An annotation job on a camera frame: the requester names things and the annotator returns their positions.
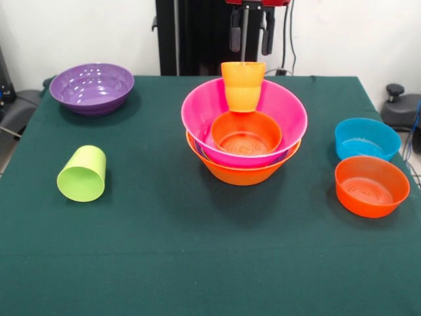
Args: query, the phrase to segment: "pink bowl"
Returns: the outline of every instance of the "pink bowl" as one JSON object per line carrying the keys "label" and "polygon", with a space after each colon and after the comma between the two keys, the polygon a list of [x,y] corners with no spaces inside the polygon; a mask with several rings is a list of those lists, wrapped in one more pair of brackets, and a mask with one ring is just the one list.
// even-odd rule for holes
{"label": "pink bowl", "polygon": [[271,164],[303,137],[307,129],[307,113],[295,95],[267,80],[263,81],[257,110],[271,116],[282,131],[281,144],[266,155],[234,155],[216,149],[213,144],[212,123],[228,111],[222,78],[205,82],[189,93],[183,102],[182,120],[186,130],[214,162],[235,168],[258,168]]}

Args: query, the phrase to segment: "blue bowl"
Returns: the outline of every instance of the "blue bowl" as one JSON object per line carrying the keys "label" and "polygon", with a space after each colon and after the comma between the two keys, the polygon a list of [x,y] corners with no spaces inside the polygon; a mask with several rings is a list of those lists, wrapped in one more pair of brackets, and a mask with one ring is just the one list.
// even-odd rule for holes
{"label": "blue bowl", "polygon": [[335,129],[340,159],[365,155],[390,161],[399,151],[401,138],[388,125],[369,118],[350,118]]}

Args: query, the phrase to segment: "purple bowl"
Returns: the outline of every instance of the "purple bowl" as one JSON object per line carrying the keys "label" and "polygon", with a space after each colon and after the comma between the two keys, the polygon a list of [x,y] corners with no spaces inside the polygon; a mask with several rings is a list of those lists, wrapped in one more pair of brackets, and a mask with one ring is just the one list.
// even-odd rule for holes
{"label": "purple bowl", "polygon": [[54,78],[51,95],[72,112],[85,116],[106,115],[125,102],[134,85],[126,69],[93,63],[68,69]]}

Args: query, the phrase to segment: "large orange bowl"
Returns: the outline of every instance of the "large orange bowl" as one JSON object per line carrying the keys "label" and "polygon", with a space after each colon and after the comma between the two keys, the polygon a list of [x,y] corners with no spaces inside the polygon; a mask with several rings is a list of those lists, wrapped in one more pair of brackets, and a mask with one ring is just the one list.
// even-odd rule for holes
{"label": "large orange bowl", "polygon": [[189,134],[189,132],[186,132],[186,138],[190,149],[196,154],[196,156],[200,158],[200,160],[202,160],[209,171],[219,180],[228,184],[233,184],[234,186],[252,186],[254,184],[265,181],[270,176],[272,176],[274,172],[277,171],[289,158],[294,156],[301,145],[300,140],[289,150],[289,153],[285,159],[282,159],[273,165],[254,169],[239,169],[218,165],[217,163],[204,158],[195,149],[194,139]]}

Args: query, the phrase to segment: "cup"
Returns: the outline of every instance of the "cup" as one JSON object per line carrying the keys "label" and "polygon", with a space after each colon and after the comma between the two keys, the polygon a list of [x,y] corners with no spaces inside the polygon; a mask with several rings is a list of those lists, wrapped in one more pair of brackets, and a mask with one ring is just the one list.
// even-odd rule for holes
{"label": "cup", "polygon": [[260,99],[265,63],[222,63],[225,97],[232,112],[256,111]]}
{"label": "cup", "polygon": [[57,176],[57,186],[68,199],[90,202],[99,198],[105,189],[106,157],[92,145],[78,148]]}

